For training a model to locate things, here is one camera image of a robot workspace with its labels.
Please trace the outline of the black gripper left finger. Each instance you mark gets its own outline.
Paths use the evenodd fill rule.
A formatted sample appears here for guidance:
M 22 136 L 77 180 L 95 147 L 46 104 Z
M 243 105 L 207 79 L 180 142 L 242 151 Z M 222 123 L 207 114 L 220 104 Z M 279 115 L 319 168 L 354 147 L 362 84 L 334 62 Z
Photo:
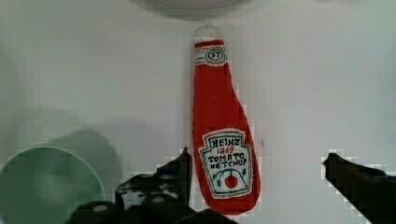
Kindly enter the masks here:
M 191 178 L 192 157 L 184 149 L 155 173 L 120 184 L 113 202 L 79 206 L 64 224 L 237 224 L 212 209 L 190 208 Z

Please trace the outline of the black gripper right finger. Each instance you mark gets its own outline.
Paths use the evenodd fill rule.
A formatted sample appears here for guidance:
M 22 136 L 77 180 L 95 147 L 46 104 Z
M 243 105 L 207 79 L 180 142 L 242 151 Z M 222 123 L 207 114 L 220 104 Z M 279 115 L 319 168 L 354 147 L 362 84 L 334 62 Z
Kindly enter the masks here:
M 395 224 L 396 178 L 329 153 L 325 178 L 372 224 Z

